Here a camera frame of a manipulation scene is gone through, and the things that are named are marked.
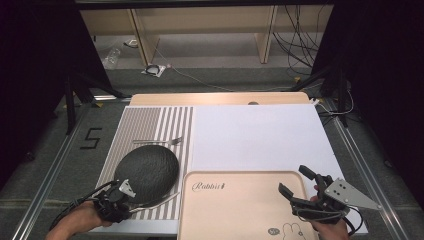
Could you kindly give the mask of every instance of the floor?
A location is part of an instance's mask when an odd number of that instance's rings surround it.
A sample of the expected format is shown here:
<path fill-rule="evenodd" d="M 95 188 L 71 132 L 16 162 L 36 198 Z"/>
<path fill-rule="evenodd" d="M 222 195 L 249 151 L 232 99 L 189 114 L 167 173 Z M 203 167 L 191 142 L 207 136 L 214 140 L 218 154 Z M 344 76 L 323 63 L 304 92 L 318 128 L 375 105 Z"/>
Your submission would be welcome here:
<path fill-rule="evenodd" d="M 290 39 L 291 35 L 282 35 L 285 39 Z M 317 34 L 317 44 L 319 45 L 320 34 Z M 132 40 L 132 36 L 111 36 L 97 37 L 94 42 L 98 49 L 100 59 L 104 59 L 109 51 L 116 47 L 120 49 L 121 55 L 117 64 L 117 70 L 143 69 L 142 61 L 139 57 L 138 49 L 124 46 L 124 42 Z M 231 68 L 231 69 L 274 69 L 287 68 L 286 77 L 297 81 L 307 77 L 305 72 L 297 73 L 296 68 L 305 68 L 304 64 L 298 60 L 289 58 L 280 48 L 276 40 L 272 41 L 270 57 L 267 64 L 261 64 L 257 56 L 256 44 L 253 36 L 249 34 L 202 34 L 202 35 L 169 35 L 162 36 L 157 46 L 157 54 L 152 63 L 159 65 L 172 65 L 176 69 L 190 68 Z M 302 49 L 293 49 L 295 55 L 300 59 L 305 59 Z M 318 96 L 318 87 L 311 86 L 306 92 L 310 96 Z M 92 127 L 102 125 L 102 117 L 108 118 L 109 127 L 103 127 L 101 134 L 109 136 L 109 141 L 113 140 L 120 115 L 112 114 L 122 111 L 127 103 L 115 102 L 108 104 L 108 108 L 98 106 L 81 105 L 77 109 L 78 116 L 85 119 L 80 124 L 81 127 Z M 335 109 L 331 101 L 323 103 L 328 109 Z M 58 119 L 48 128 L 48 132 L 40 139 L 37 149 L 37 159 L 43 159 L 30 163 L 23 163 L 12 176 L 10 183 L 0 192 L 0 229 L 5 234 L 0 239 L 11 239 L 16 233 L 20 224 L 25 224 L 27 209 L 33 207 L 32 203 L 37 201 L 37 196 L 46 197 L 46 201 L 41 208 L 34 207 L 35 215 L 39 216 L 35 225 L 28 225 L 29 231 L 24 232 L 22 239 L 41 239 L 45 229 L 50 224 L 57 213 L 57 210 L 66 204 L 67 199 L 73 199 L 76 192 L 87 192 L 91 185 L 78 181 L 69 184 L 69 179 L 73 178 L 73 173 L 78 171 L 84 174 L 87 169 L 101 169 L 102 161 L 107 154 L 109 143 L 101 142 L 98 151 L 100 156 L 86 154 L 86 156 L 74 155 L 72 148 L 80 148 L 80 142 L 84 142 L 84 134 L 75 136 L 63 136 L 66 129 L 66 108 L 64 103 L 58 105 L 56 111 Z M 340 126 L 340 122 L 334 119 L 323 118 L 323 125 L 346 180 L 357 186 L 361 191 L 367 192 L 371 196 L 379 197 L 388 210 L 389 217 L 384 217 L 379 213 L 364 211 L 367 217 L 366 223 L 370 234 L 355 236 L 354 239 L 419 239 L 424 235 L 424 214 L 421 208 L 414 201 L 402 180 L 396 172 L 384 165 L 384 157 L 378 144 L 373 140 L 373 136 L 367 129 L 366 124 L 361 122 L 360 116 L 349 116 L 349 128 Z M 64 163 L 56 164 L 57 159 L 66 156 Z M 56 179 L 54 186 L 42 188 L 45 185 L 46 175 L 50 173 L 50 167 L 57 167 L 59 175 L 52 176 Z M 92 176 L 84 181 L 96 182 L 97 176 Z M 381 190 L 380 193 L 373 193 L 372 190 Z M 75 239 L 118 239 L 117 236 L 76 236 Z M 136 236 L 125 236 L 125 239 L 143 239 Z"/>

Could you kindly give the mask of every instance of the wire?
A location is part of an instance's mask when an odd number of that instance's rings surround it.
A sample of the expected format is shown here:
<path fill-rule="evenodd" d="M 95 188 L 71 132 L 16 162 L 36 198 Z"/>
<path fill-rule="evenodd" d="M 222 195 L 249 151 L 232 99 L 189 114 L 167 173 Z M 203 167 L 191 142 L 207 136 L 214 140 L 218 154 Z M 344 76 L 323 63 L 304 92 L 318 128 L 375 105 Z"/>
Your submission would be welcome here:
<path fill-rule="evenodd" d="M 59 221 L 62 220 L 62 218 L 64 218 L 66 215 L 68 215 L 72 210 L 74 210 L 76 207 L 81 205 L 83 202 L 89 201 L 89 200 L 94 200 L 93 198 L 90 198 L 93 194 L 97 193 L 101 189 L 103 189 L 106 186 L 109 186 L 113 183 L 116 183 L 116 181 L 110 181 L 108 183 L 105 183 L 105 184 L 101 185 L 100 187 L 96 188 L 95 190 L 91 191 L 89 194 L 85 195 L 84 197 L 78 198 L 78 199 L 75 199 L 74 201 L 72 201 L 69 204 L 69 206 L 66 207 L 64 210 L 62 210 L 62 212 L 59 215 L 57 215 L 57 217 L 53 220 L 52 224 L 50 225 L 49 231 L 52 230 L 59 223 Z"/>
<path fill-rule="evenodd" d="M 300 212 L 327 214 L 327 215 L 333 215 L 333 216 L 308 219 L 308 218 L 301 217 L 299 215 Z M 341 218 L 341 217 L 343 217 L 343 212 L 327 212 L 327 211 L 321 211 L 321 210 L 299 209 L 299 208 L 296 208 L 296 215 L 299 217 L 300 221 L 302 221 L 302 222 L 309 222 L 309 221 L 318 221 L 319 222 L 319 221 L 325 221 L 325 220 L 331 220 L 331 219 Z"/>
<path fill-rule="evenodd" d="M 342 112 L 342 113 L 339 113 L 339 112 L 333 112 L 333 111 L 329 111 L 324 105 L 322 105 L 321 103 L 318 103 L 317 105 L 318 106 L 320 106 L 320 107 L 322 107 L 328 114 L 330 114 L 330 115 L 344 115 L 344 114 L 348 114 L 348 113 L 350 113 L 350 112 L 352 112 L 353 111 L 353 108 L 355 107 L 355 105 L 354 105 L 354 103 L 353 103 L 353 97 L 352 97 L 352 94 L 350 93 L 350 91 L 349 90 L 347 90 L 347 92 L 349 93 L 349 96 L 350 96 L 350 100 L 351 100 L 351 102 L 352 102 L 352 105 L 351 105 L 351 108 L 348 110 L 348 111 L 346 111 L 346 112 Z"/>
<path fill-rule="evenodd" d="M 355 212 L 357 212 L 359 214 L 359 217 L 361 218 L 361 223 L 359 224 L 359 226 L 357 228 L 354 228 L 353 225 L 352 225 L 352 223 L 349 220 L 347 220 L 346 217 L 343 218 L 343 220 L 345 220 L 346 223 L 348 223 L 348 222 L 350 223 L 349 227 L 352 230 L 349 232 L 349 236 L 352 236 L 353 234 L 355 234 L 362 227 L 362 224 L 364 223 L 364 217 L 362 216 L 361 212 L 359 212 L 356 208 L 353 208 L 353 207 L 349 207 L 349 208 L 352 209 L 352 210 L 354 210 Z"/>
<path fill-rule="evenodd" d="M 169 62 L 168 61 L 168 59 L 166 59 L 163 55 L 162 55 L 162 53 L 156 48 L 156 46 L 154 46 L 154 45 L 151 45 L 151 46 L 153 46 L 154 48 L 155 48 L 155 50 L 156 50 L 156 52 L 166 61 L 166 62 Z M 191 75 L 188 75 L 188 74 L 185 74 L 185 73 L 182 73 L 182 72 L 180 72 L 177 68 L 175 68 L 174 66 L 172 66 L 171 65 L 171 68 L 175 71 L 175 72 L 177 72 L 178 74 L 180 74 L 181 76 L 184 76 L 184 77 L 188 77 L 188 78 L 190 78 L 190 79 L 193 79 L 193 80 L 195 80 L 195 81 L 197 81 L 198 83 L 200 83 L 200 84 L 203 84 L 203 85 L 205 85 L 205 86 L 207 86 L 207 87 L 212 87 L 212 88 L 217 88 L 217 89 L 221 89 L 221 90 L 224 90 L 224 91 L 228 91 L 228 92 L 238 92 L 238 91 L 236 91 L 236 90 L 234 90 L 234 89 L 230 89 L 230 88 L 225 88 L 225 87 L 220 87 L 220 86 L 216 86 L 216 85 L 212 85 L 212 84 L 208 84 L 208 83 L 205 83 L 205 82 L 203 82 L 203 81 L 201 81 L 201 80 L 199 80 L 198 78 L 195 78 L 195 77 L 193 77 L 193 76 L 191 76 Z M 269 91 L 272 91 L 272 90 L 277 90 L 277 89 L 291 89 L 291 87 L 274 87 L 274 88 L 268 88 L 268 89 L 259 89 L 259 90 L 249 90 L 248 92 L 269 92 Z"/>

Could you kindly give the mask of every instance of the metal bracket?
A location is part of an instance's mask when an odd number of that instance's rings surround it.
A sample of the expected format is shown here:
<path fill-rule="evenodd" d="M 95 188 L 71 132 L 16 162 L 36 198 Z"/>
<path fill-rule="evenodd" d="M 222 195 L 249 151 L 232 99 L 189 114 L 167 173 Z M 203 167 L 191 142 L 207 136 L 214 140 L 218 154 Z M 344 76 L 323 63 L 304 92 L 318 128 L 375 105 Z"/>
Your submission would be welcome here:
<path fill-rule="evenodd" d="M 326 190 L 325 194 L 343 204 L 380 210 L 380 204 L 367 197 L 343 179 L 336 179 Z"/>

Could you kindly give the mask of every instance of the white table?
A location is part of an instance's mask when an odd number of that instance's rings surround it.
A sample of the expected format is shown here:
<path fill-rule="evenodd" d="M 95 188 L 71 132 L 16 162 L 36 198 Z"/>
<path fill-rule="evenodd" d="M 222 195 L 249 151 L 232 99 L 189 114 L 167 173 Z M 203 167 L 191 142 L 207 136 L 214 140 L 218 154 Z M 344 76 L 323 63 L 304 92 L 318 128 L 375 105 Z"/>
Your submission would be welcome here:
<path fill-rule="evenodd" d="M 155 106 L 149 102 L 155 97 L 165 102 L 156 101 L 159 105 Z M 227 99 L 230 105 L 214 105 L 222 99 Z M 276 99 L 290 104 L 278 104 Z M 246 105 L 251 102 L 265 103 Z M 145 115 L 156 117 L 138 122 Z M 154 131 L 148 133 L 147 129 L 152 128 Z M 139 134 L 164 139 L 183 135 L 181 145 L 169 147 L 182 164 L 182 175 L 199 170 L 297 172 L 299 165 L 306 165 L 316 173 L 344 179 L 315 107 L 309 104 L 303 93 L 137 95 L 124 110 L 99 184 L 108 181 L 105 172 L 109 171 L 110 178 L 113 166 L 116 167 L 119 160 L 135 148 L 130 142 Z M 315 182 L 303 178 L 308 197 L 315 195 Z M 183 178 L 180 178 L 177 188 L 171 191 L 181 192 L 182 182 Z M 137 215 L 137 220 L 126 220 L 93 232 L 175 236 L 180 201 L 179 195 L 169 203 L 169 206 L 174 206 L 172 210 L 164 207 L 158 209 L 159 212 L 142 213 L 143 216 Z M 357 215 L 349 214 L 348 218 L 354 226 L 359 225 Z M 365 227 L 359 231 L 366 232 Z"/>

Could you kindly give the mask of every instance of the robotic hand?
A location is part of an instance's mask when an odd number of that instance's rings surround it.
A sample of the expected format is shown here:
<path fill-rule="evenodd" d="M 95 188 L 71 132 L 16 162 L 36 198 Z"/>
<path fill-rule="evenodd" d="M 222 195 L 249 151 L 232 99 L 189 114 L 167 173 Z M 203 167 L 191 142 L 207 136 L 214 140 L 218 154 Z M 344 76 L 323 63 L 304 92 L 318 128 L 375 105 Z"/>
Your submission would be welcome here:
<path fill-rule="evenodd" d="M 314 180 L 317 185 L 317 201 L 308 201 L 293 197 L 291 192 L 282 183 L 278 186 L 278 191 L 290 201 L 292 214 L 298 216 L 303 221 L 317 221 L 325 224 L 336 224 L 340 219 L 344 219 L 352 231 L 355 233 L 361 226 L 354 228 L 352 223 L 346 218 L 350 209 L 357 211 L 355 207 L 364 207 L 379 210 L 381 206 L 358 191 L 348 182 L 341 179 L 333 181 L 331 176 L 322 176 L 314 173 L 306 166 L 301 165 L 299 172 L 310 180 Z"/>

